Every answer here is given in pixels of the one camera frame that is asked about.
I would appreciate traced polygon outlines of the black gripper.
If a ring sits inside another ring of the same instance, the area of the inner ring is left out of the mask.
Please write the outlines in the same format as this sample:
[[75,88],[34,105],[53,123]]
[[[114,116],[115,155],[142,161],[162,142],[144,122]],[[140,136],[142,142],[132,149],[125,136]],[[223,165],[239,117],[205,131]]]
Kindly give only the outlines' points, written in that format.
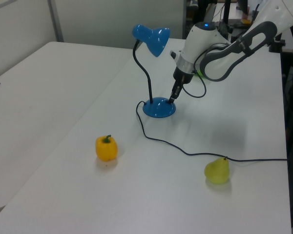
[[173,77],[175,79],[175,84],[172,88],[170,98],[168,100],[169,103],[173,103],[180,95],[183,85],[189,84],[193,78],[194,74],[188,74],[181,71],[178,67],[175,68]]

